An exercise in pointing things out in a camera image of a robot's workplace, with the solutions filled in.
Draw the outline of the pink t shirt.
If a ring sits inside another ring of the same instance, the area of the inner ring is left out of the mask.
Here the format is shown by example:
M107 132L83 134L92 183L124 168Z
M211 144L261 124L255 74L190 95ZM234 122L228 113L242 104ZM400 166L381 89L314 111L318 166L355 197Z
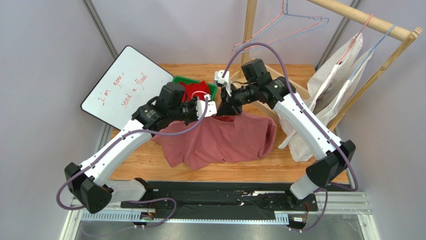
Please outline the pink t shirt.
M199 170L211 163L258 160L274 147L277 124L269 117L242 113L238 116L206 117L199 126L178 136L155 135L171 167L185 163Z

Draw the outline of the pink wire hanger taken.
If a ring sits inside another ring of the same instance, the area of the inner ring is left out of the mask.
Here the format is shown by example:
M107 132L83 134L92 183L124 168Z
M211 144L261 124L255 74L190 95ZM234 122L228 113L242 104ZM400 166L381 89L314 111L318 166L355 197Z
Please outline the pink wire hanger taken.
M203 96L203 98L205 98L206 95L210 96L210 94L205 91L197 90L191 94L190 98L192 99L192 98L200 97L200 96Z

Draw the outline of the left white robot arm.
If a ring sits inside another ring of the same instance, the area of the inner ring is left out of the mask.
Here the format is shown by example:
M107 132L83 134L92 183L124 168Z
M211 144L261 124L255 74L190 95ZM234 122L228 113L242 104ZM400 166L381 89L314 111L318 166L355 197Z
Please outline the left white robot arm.
M64 174L66 182L56 194L58 205L66 210L60 196L64 189L81 203L80 208L91 214L102 211L108 204L141 200L146 187L140 180L110 180L116 168L152 136L174 137L196 128L208 113L212 97L192 97L183 101L185 88L178 83L164 85L158 96L140 106L119 135L91 158L81 164L69 163Z

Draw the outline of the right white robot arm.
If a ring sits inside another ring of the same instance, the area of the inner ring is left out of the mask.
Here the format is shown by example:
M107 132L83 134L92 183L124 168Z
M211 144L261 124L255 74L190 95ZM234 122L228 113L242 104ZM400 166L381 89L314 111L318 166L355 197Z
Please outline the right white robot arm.
M243 105L256 101L268 105L290 123L316 158L316 162L306 168L305 174L291 185L289 195L303 200L331 184L349 167L355 144L351 140L342 141L327 129L287 79L284 76L272 78L261 59L251 60L241 69L247 82L239 88L232 85L227 70L215 72L213 82L221 88L221 104L216 115L240 115Z

